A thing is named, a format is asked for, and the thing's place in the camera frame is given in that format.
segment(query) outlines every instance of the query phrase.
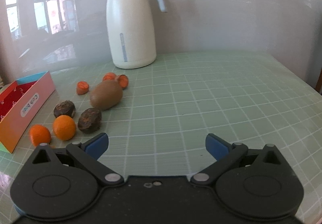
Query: carrot slice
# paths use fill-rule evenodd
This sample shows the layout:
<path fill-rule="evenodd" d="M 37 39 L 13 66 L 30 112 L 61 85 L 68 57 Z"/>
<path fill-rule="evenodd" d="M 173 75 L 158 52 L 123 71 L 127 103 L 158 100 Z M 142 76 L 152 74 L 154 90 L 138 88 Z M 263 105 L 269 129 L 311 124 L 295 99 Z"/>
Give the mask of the carrot slice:
<path fill-rule="evenodd" d="M 116 74 L 113 72 L 108 72 L 107 74 L 104 75 L 102 81 L 105 80 L 114 80 L 116 78 Z"/>
<path fill-rule="evenodd" d="M 90 86 L 88 85 L 87 82 L 80 81 L 77 83 L 76 93 L 78 95 L 83 95 L 83 94 L 87 93 L 89 89 L 90 89 Z"/>
<path fill-rule="evenodd" d="M 122 89 L 125 89 L 128 86 L 128 77 L 124 74 L 117 75 L 115 80 L 119 83 Z"/>

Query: gray wall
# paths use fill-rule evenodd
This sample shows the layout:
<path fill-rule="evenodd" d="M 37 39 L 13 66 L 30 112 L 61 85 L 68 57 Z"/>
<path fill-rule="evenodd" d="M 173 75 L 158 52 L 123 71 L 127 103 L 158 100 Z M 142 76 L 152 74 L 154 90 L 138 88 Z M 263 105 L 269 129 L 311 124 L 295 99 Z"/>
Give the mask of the gray wall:
<path fill-rule="evenodd" d="M 156 0 L 150 0 L 158 53 L 216 49 L 267 51 L 300 78 L 315 84 L 322 66 L 322 56 L 318 56 L 322 0 L 166 2 L 168 13 L 161 13 Z M 4 52 L 1 62 L 19 64 L 4 67 L 9 80 L 45 69 L 110 60 L 106 0 L 75 0 L 79 31 L 68 37 L 59 35 L 51 39 L 51 35 L 46 43 L 34 36 L 32 3 L 32 0 L 18 2 L 19 16 L 29 28 L 25 29 L 23 38 L 12 41 L 5 23 L 5 2 L 0 0 L 0 48 Z M 64 44 L 73 45 L 74 60 L 50 64 L 44 61 L 46 54 Z M 28 48 L 30 51 L 19 58 Z"/>

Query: triangular cutout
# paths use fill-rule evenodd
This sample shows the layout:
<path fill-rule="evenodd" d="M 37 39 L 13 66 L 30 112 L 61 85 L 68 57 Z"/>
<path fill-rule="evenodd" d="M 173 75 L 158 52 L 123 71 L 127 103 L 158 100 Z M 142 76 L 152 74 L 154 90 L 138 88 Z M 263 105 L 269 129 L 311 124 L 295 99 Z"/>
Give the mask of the triangular cutout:
<path fill-rule="evenodd" d="M 33 160 L 33 164 L 50 162 L 49 156 L 45 150 L 40 150 Z"/>
<path fill-rule="evenodd" d="M 265 163 L 281 164 L 274 151 L 269 151 L 264 159 Z"/>

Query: pink box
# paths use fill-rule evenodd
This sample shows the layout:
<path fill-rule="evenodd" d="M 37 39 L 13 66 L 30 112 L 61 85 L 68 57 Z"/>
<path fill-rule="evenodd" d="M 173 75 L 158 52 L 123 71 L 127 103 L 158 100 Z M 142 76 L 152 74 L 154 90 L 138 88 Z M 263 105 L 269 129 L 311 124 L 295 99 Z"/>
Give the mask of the pink box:
<path fill-rule="evenodd" d="M 31 120 L 54 90 L 50 73 L 41 72 L 17 79 L 0 94 L 0 114 L 4 114 L 0 122 L 0 150 L 13 152 Z"/>

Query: cardboard box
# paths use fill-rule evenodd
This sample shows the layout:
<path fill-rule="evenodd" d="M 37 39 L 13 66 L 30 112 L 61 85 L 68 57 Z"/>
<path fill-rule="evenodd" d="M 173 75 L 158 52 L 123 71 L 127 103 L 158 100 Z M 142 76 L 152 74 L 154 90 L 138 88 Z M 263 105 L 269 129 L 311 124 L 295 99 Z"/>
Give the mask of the cardboard box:
<path fill-rule="evenodd" d="M 41 106 L 55 90 L 49 72 L 20 78 L 0 94 L 0 150 L 12 153 Z"/>

